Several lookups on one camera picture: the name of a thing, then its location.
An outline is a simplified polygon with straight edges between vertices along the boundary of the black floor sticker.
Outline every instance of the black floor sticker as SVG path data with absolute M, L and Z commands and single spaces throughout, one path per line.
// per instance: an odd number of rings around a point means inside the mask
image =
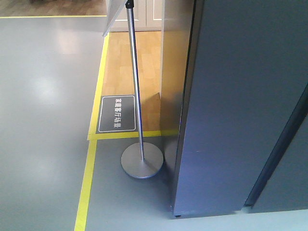
M 98 133 L 136 131 L 135 96 L 103 96 Z

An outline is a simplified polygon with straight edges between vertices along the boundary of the sign stand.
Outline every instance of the sign stand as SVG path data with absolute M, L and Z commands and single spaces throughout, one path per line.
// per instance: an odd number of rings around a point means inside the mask
M 137 109 L 137 127 L 139 133 L 139 143 L 129 146 L 122 154 L 121 164 L 124 171 L 139 179 L 150 178 L 160 170 L 163 165 L 163 154 L 158 147 L 151 143 L 143 142 L 141 103 L 139 90 L 139 77 L 137 65 L 137 49 L 134 25 L 134 1 L 128 0 L 125 4 L 128 17 L 128 32 L 130 40 L 131 60 L 133 66 L 133 77 L 135 86 L 136 109 Z

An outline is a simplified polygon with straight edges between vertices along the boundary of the white cabinet door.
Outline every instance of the white cabinet door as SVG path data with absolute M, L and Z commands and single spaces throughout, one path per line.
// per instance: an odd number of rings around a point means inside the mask
M 106 0 L 107 8 L 110 1 L 112 0 Z M 164 0 L 134 0 L 136 31 L 161 30 L 163 1 Z M 121 11 L 111 31 L 128 31 L 126 8 Z
M 145 0 L 134 0 L 134 17 L 135 17 L 135 28 L 145 28 L 146 27 L 146 1 Z M 114 25 L 111 28 L 111 31 L 128 31 L 127 25 L 127 14 L 126 8 L 124 7 L 121 11 L 120 15 L 116 19 Z
M 163 0 L 147 0 L 146 1 L 146 26 L 161 27 L 162 26 L 162 6 Z

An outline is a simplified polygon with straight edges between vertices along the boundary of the sign board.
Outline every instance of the sign board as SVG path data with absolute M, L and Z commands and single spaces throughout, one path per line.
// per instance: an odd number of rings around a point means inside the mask
M 97 131 L 120 132 L 135 131 L 135 96 L 103 96 Z
M 103 33 L 104 37 L 109 33 L 110 28 L 115 23 L 116 18 L 121 13 L 121 10 L 125 6 L 126 2 L 127 0 L 110 0 L 107 13 L 107 20 L 106 20 L 107 23 L 105 25 L 105 30 Z

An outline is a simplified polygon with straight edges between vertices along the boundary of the round metal base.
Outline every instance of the round metal base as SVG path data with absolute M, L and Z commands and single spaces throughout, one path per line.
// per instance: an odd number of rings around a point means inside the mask
M 150 178 L 160 170 L 164 157 L 159 148 L 151 143 L 143 143 L 144 161 L 140 158 L 139 143 L 129 146 L 122 154 L 121 164 L 124 171 L 131 177 Z

